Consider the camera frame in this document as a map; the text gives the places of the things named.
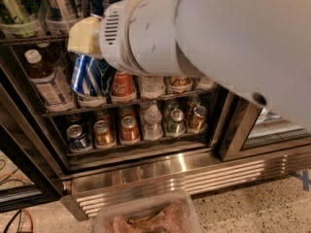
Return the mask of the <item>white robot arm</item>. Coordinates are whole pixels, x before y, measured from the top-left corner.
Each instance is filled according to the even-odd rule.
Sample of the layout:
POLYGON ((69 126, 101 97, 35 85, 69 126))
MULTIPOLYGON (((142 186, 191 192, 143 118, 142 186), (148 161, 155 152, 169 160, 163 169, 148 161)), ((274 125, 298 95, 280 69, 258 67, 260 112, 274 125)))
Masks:
POLYGON ((311 130, 311 0, 122 0, 68 49, 133 75, 207 77, 311 130))

